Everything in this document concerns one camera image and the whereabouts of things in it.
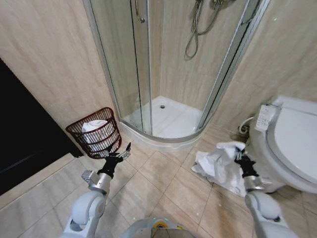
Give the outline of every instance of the laundry basket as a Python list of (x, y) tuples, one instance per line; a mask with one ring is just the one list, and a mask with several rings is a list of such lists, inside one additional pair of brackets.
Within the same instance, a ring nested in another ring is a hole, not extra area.
[[(106, 124), (97, 129), (82, 132), (83, 124), (93, 120), (106, 120)], [(90, 158), (102, 159), (107, 147), (113, 145), (110, 152), (116, 152), (121, 145), (121, 136), (111, 108), (102, 108), (66, 127), (76, 142)]]

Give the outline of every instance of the toilet lid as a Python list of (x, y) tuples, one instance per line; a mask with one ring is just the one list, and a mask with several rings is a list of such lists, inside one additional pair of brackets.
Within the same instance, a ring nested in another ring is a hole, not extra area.
[(286, 167), (317, 184), (316, 114), (282, 108), (269, 125), (267, 142)]

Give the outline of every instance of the white cloth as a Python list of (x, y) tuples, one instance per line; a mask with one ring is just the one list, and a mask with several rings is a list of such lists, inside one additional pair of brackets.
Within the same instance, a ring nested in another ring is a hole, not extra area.
[(245, 143), (238, 141), (218, 143), (210, 153), (198, 151), (195, 160), (197, 164), (192, 167), (192, 171), (207, 177), (209, 182), (215, 182), (244, 197), (246, 193), (241, 177), (242, 170), (234, 162), (236, 147), (243, 150)]
[[(90, 122), (84, 122), (81, 131), (82, 132), (89, 132), (95, 129), (100, 128), (104, 124), (106, 124), (106, 120), (92, 120)], [(92, 133), (84, 134), (85, 140), (87, 143), (95, 143), (97, 141), (102, 141), (106, 139), (114, 130), (114, 127), (112, 126), (111, 123), (106, 125), (104, 128), (98, 131), (94, 131)], [(89, 145), (89, 148), (94, 152), (94, 151), (99, 151), (107, 148), (110, 144), (107, 143), (106, 141), (94, 144), (94, 145)]]

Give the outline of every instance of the beige floor tile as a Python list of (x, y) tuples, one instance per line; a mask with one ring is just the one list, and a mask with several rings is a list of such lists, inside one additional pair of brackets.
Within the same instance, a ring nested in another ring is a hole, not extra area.
[(296, 203), (302, 203), (302, 195), (301, 192), (295, 188), (292, 188), (290, 186), (284, 186), (281, 187), (277, 193), (281, 195), (282, 197), (287, 198), (288, 200)]
[(100, 218), (96, 230), (96, 237), (118, 238), (129, 227), (112, 202), (105, 207), (105, 212)]
[(253, 226), (253, 231), (252, 231), (252, 238), (257, 238), (257, 234), (256, 231), (254, 230), (254, 226)]
[(210, 152), (219, 142), (236, 140), (235, 136), (233, 132), (210, 123), (194, 147), (203, 152)]
[(105, 159), (96, 160), (89, 158), (87, 155), (81, 156), (78, 159), (87, 170), (92, 170), (96, 172), (100, 170), (106, 162)]
[(179, 167), (180, 165), (156, 151), (140, 168), (139, 172), (161, 192), (165, 192)]
[(56, 211), (57, 217), (65, 228), (67, 221), (71, 215), (71, 209), (74, 202), (85, 192), (88, 192), (88, 185), (86, 182), (83, 182), (78, 188), (76, 188), (71, 194), (69, 194), (64, 200), (62, 200), (59, 204), (54, 207)]
[(184, 213), (175, 203), (168, 197), (163, 195), (158, 204), (154, 208), (151, 216), (158, 218), (167, 218), (171, 221), (178, 222), (185, 226), (189, 231), (196, 231), (198, 224), (194, 222), (186, 213)]
[(47, 190), (53, 206), (56, 206), (82, 184), (83, 180), (81, 175), (84, 171), (85, 167), (78, 159), (75, 159), (47, 180), (43, 181), (43, 185)]
[(122, 187), (132, 178), (136, 173), (136, 169), (133, 168), (128, 162), (123, 161), (114, 169), (114, 176), (110, 182), (110, 193), (107, 198), (108, 201), (122, 189)]
[(308, 238), (309, 233), (303, 204), (293, 202), (278, 193), (272, 194), (272, 197), (279, 203), (282, 214), (289, 227), (300, 238)]
[(200, 226), (214, 238), (251, 238), (249, 213), (216, 191), (211, 191)]
[(161, 152), (161, 153), (167, 156), (168, 158), (170, 158), (175, 163), (178, 163), (179, 165), (181, 165), (186, 159), (191, 149), (192, 147), (183, 151), (179, 151), (179, 152)]
[(122, 143), (121, 143), (119, 150), (124, 150), (130, 142), (131, 143), (133, 142), (133, 139), (130, 136), (128, 136), (122, 132), (120, 132), (120, 135), (122, 138)]
[(17, 199), (19, 196), (26, 193), (28, 190), (38, 185), (40, 182), (51, 176), (57, 170), (61, 169), (63, 166), (67, 165), (69, 162), (75, 158), (70, 154), (66, 154), (55, 162), (51, 163), (41, 171), (32, 175), (22, 183), (18, 184), (14, 188), (10, 189), (8, 192), (0, 196), (0, 209), (5, 205), (9, 204), (13, 200)]
[(317, 214), (317, 194), (302, 192), (304, 207)]
[(43, 184), (0, 210), (0, 238), (16, 238), (53, 208)]
[(181, 167), (168, 186), (165, 195), (191, 219), (199, 223), (210, 190), (210, 186)]
[(306, 217), (311, 238), (317, 238), (317, 214), (306, 210)]
[(196, 164), (195, 159), (196, 159), (196, 153), (198, 152), (198, 149), (192, 148), (191, 151), (189, 152), (188, 156), (186, 157), (185, 161), (182, 164), (182, 167), (199, 178), (202, 182), (207, 184), (208, 186), (212, 186), (212, 183), (210, 183), (205, 177), (201, 176), (201, 174), (195, 173), (192, 171), (192, 167)]
[(161, 196), (162, 192), (137, 172), (112, 202), (127, 222), (132, 224), (149, 216)]
[(218, 185), (216, 183), (213, 184), (212, 190), (219, 192), (220, 194), (222, 194), (223, 196), (230, 199), (231, 201), (236, 203), (238, 206), (240, 206), (241, 208), (246, 210), (248, 213), (250, 213), (250, 210), (248, 209), (248, 207), (245, 203), (244, 197), (240, 197), (240, 196), (234, 194), (233, 192), (225, 189), (224, 187), (221, 187), (220, 185)]
[(146, 147), (141, 147), (137, 143), (131, 144), (131, 155), (126, 159), (136, 170), (148, 160), (149, 157), (154, 153), (154, 150), (150, 150)]
[(201, 236), (201, 238), (213, 238), (211, 235), (208, 234), (202, 227), (198, 227), (197, 233)]
[(20, 238), (56, 238), (60, 237), (63, 229), (59, 223), (55, 210), (50, 210), (37, 223), (31, 226)]

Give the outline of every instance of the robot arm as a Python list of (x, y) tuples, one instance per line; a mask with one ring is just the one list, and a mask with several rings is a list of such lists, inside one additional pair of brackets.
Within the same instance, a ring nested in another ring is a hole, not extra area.
[(131, 143), (121, 154), (110, 153), (105, 157), (106, 163), (103, 168), (97, 173), (90, 170), (84, 171), (81, 177), (88, 183), (91, 191), (81, 195), (73, 204), (71, 216), (61, 238), (95, 237), (99, 218), (105, 211), (115, 166), (130, 156), (130, 147)]
[(234, 160), (240, 165), (246, 189), (245, 201), (251, 211), (255, 231), (258, 238), (298, 238), (288, 227), (278, 203), (268, 194), (265, 194), (265, 184), (261, 177), (253, 169), (254, 161), (246, 155), (245, 151), (239, 151)]

